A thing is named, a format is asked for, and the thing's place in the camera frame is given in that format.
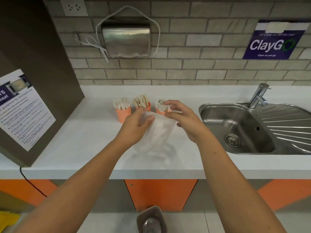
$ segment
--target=brick wall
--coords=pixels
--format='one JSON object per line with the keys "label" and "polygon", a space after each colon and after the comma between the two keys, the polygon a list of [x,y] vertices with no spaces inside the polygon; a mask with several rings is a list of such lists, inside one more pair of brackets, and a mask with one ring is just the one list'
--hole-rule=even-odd
{"label": "brick wall", "polygon": [[[311,0],[85,0],[88,17],[65,17],[59,0],[45,0],[81,85],[310,85],[311,27],[289,60],[243,60],[259,19],[311,18]],[[124,5],[161,27],[155,58],[110,59],[82,46],[86,34]],[[138,16],[133,10],[119,15]],[[157,43],[152,26],[152,50]]]}

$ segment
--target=left hand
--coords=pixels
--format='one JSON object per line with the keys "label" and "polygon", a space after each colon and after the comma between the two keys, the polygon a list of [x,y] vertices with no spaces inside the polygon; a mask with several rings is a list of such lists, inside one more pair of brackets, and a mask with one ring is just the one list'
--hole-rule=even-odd
{"label": "left hand", "polygon": [[132,145],[139,142],[145,134],[147,128],[154,121],[154,116],[150,116],[146,121],[140,125],[142,114],[148,111],[144,107],[139,107],[135,113],[127,116],[115,140],[119,140],[129,149]]}

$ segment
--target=clear plastic bag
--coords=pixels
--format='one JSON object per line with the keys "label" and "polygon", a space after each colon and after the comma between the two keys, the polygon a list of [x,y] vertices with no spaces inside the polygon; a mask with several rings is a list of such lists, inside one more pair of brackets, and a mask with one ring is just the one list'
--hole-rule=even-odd
{"label": "clear plastic bag", "polygon": [[134,149],[138,152],[160,152],[163,150],[176,124],[174,119],[169,119],[154,112],[144,112],[141,124],[150,116],[154,116],[155,118],[153,123],[147,129],[142,139],[134,145]]}

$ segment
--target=wall socket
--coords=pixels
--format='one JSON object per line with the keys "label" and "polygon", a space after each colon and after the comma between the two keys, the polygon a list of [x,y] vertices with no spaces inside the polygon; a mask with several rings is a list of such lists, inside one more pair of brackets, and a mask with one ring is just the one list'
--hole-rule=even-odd
{"label": "wall socket", "polygon": [[88,16],[84,0],[60,0],[66,16]]}

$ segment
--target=hand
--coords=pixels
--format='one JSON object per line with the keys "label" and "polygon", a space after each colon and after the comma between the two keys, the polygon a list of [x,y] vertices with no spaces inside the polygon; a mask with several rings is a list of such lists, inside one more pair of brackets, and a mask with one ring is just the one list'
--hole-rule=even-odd
{"label": "hand", "polygon": [[142,114],[144,111],[148,111],[144,107],[139,107],[135,113],[130,116],[127,116],[125,122],[123,123],[120,131],[116,136],[116,140],[119,140],[124,144],[127,149],[129,149],[132,145],[136,144],[140,141],[145,134],[147,128],[154,121],[154,116],[150,116],[146,121],[140,125],[140,121],[142,118]]}
{"label": "hand", "polygon": [[176,120],[177,126],[182,127],[189,139],[195,143],[198,142],[198,138],[209,132],[208,128],[202,123],[199,117],[186,105],[180,101],[168,100],[163,103],[164,105],[171,105],[171,110],[178,110],[181,113],[166,112],[165,116]]}

